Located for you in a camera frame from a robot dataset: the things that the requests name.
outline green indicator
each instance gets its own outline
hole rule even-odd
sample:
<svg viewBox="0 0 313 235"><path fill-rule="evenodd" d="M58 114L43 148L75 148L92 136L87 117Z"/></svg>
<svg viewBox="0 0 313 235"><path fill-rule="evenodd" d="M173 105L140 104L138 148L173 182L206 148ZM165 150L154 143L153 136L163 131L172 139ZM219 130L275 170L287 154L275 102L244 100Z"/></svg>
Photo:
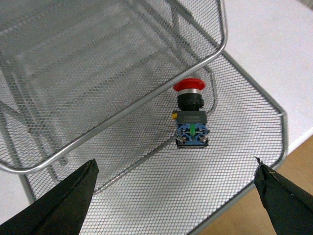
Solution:
<svg viewBox="0 0 313 235"><path fill-rule="evenodd" d="M194 136L196 134L195 124L190 124L190 135Z"/></svg>

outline metal mesh tray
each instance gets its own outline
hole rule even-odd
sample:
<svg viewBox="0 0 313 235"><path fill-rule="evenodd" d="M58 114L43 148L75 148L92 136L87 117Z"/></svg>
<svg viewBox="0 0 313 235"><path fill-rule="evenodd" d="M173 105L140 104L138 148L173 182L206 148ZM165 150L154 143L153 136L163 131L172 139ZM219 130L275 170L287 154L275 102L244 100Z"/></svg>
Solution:
<svg viewBox="0 0 313 235"><path fill-rule="evenodd" d="M226 53L218 57L222 2L34 0L4 8L0 167L35 172L23 176L35 200L96 158L82 234L188 233L246 188L253 156L268 165L282 159L283 110ZM207 84L211 132L202 150L175 146L171 87L186 76Z"/></svg>
<svg viewBox="0 0 313 235"><path fill-rule="evenodd" d="M169 89L72 151L67 165L53 164L60 178L89 158L99 164L81 234L196 233L251 185L254 156L280 163L287 149L281 107L225 52L195 75L211 84L203 94L207 148L177 149ZM48 169L27 180L36 198L55 185Z"/></svg>
<svg viewBox="0 0 313 235"><path fill-rule="evenodd" d="M226 42L215 0L34 2L7 6L15 18L4 11L0 27L1 121L15 146L15 163L2 155L1 167L13 173L66 165L63 155L212 61Z"/></svg>

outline white surface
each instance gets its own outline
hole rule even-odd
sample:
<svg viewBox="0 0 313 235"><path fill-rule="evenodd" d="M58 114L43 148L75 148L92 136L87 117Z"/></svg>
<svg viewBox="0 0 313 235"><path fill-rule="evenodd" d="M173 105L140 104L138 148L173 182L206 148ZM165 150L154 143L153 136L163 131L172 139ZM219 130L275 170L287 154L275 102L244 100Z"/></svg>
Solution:
<svg viewBox="0 0 313 235"><path fill-rule="evenodd" d="M226 50L288 114L289 152L313 134L313 12L295 0L225 0ZM0 172L0 224L28 205Z"/></svg>

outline silver metal frame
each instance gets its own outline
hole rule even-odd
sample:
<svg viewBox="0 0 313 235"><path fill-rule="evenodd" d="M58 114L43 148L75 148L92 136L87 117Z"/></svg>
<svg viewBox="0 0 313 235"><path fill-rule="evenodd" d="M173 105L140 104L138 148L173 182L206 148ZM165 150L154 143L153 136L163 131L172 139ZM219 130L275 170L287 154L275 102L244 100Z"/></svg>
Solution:
<svg viewBox="0 0 313 235"><path fill-rule="evenodd" d="M171 0L170 2L172 4L176 4L175 1ZM185 12L184 9L182 9L181 7L178 7L178 9L180 10L180 13L182 13L182 14L186 15L186 17L190 18L191 23L195 24L199 29L200 26L188 14L188 12ZM61 159L64 155L66 155L67 153L69 153L73 149L77 148L78 146L82 145L86 141L90 140L92 137L96 136L97 134L99 134L100 132L102 132L103 130L105 130L106 128L111 126L112 124L116 123L117 121L119 121L120 119L125 117L126 115L130 114L131 112L133 112L134 110L139 108L140 106L144 105L145 103L149 102L150 100L152 100L153 98L155 98L156 96L161 94L162 92L171 88L172 86L174 86L176 83L180 82L182 79L184 79L188 75L192 74L193 72L206 66L208 63L210 63L211 61L216 59L223 52L223 50L226 46L226 41L227 41L227 24L226 24L226 16L225 16L225 9L224 9L224 1L223 0L220 1L220 14L222 16L220 18L220 21L221 21L221 28L222 28L222 34L223 34L223 41L222 41L219 49L214 54L204 58L203 60L201 60L200 62L195 64L192 68L180 73L179 75L173 77L172 79L165 82L164 84L162 84L158 88L147 93L145 96L143 96L142 98L140 98L139 100L137 100L136 102L131 104L130 106L126 107L125 109L116 113L114 116L112 116L109 119L105 120L104 122L98 124L94 128L87 131L86 133L82 134L81 136L76 138L74 141L65 145L58 152L50 155L44 161L38 163L37 165L30 167L30 168L14 168L14 167L7 166L3 163L0 163L0 169L4 170L6 172L24 175L24 174L36 173L36 172L50 166L52 163ZM206 35L206 37L209 37L203 29L201 30L201 32L204 33Z"/></svg>

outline wire mesh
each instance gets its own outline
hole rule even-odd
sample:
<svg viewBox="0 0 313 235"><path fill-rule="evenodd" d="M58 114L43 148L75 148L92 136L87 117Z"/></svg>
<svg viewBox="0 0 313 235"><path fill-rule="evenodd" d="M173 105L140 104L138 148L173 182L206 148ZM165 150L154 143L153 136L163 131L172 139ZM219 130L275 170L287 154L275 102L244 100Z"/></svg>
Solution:
<svg viewBox="0 0 313 235"><path fill-rule="evenodd" d="M25 160L21 168L58 152L216 53L224 38L214 0L197 2L200 14L190 12L190 2L174 0L23 4L6 6L15 17L4 12L0 27L5 90L0 102L25 126L10 122L9 130L14 144L22 145L16 146L23 149L18 151ZM186 47L197 53L196 60L181 59ZM29 135L38 147L33 158L26 153L30 142L20 138Z"/></svg>
<svg viewBox="0 0 313 235"><path fill-rule="evenodd" d="M101 187L106 185L102 179L120 173L119 166L135 163L132 171L94 195L81 234L186 234L251 183L254 156L267 165L280 161L286 148L284 114L224 56L197 75L210 84L209 74L215 75L218 100L210 112L214 93L203 96L210 129L206 149L177 149L170 117L176 97L168 90L71 152L66 166L54 166L61 172L95 157ZM145 162L136 165L140 159ZM27 176L37 197L54 185L46 183L48 175L45 170Z"/></svg>
<svg viewBox="0 0 313 235"><path fill-rule="evenodd" d="M31 167L216 53L219 1L30 1L0 9L0 158ZM209 147L176 149L169 89L58 162L27 175L35 198L91 158L82 234L185 234L243 190L258 156L282 157L283 114L220 56L203 79Z"/></svg>

